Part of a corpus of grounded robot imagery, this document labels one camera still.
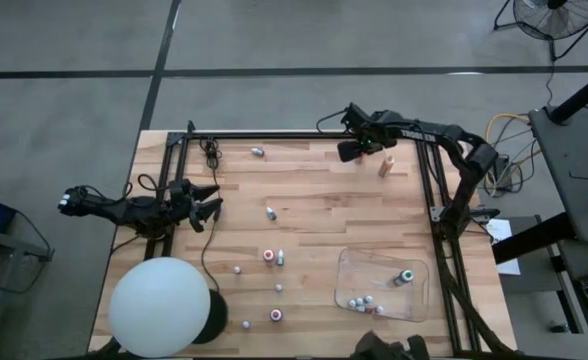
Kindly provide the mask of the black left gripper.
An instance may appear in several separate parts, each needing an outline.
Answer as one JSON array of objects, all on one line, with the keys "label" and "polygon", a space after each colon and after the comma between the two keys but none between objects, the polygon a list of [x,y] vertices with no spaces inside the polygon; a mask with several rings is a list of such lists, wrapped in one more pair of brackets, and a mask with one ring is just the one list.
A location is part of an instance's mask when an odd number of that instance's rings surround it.
[{"label": "black left gripper", "polygon": [[171,219],[177,223],[188,219],[193,230],[201,233],[203,231],[201,220],[208,220],[210,217],[217,220],[220,217],[223,199],[200,201],[218,193],[219,190],[219,185],[197,186],[188,178],[172,181],[169,184]]}]

